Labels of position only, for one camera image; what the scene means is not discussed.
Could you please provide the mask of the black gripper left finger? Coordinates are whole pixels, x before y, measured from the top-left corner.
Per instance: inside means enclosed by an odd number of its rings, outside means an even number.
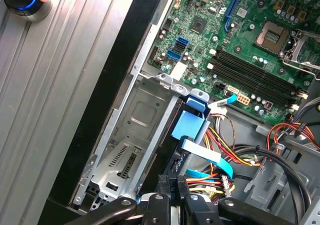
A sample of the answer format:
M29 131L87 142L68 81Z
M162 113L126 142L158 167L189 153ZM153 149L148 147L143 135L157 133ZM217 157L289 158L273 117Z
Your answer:
M157 191L146 193L140 202L120 197L69 221L68 225L169 225L171 223L170 182L166 175L158 176Z

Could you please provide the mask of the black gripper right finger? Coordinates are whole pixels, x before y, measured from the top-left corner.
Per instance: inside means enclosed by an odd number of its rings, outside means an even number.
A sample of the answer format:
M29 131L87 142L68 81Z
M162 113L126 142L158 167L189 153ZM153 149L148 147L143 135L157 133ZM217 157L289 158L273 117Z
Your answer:
M291 225L292 223L235 198L223 198L214 206L191 193L183 175L176 177L182 225Z

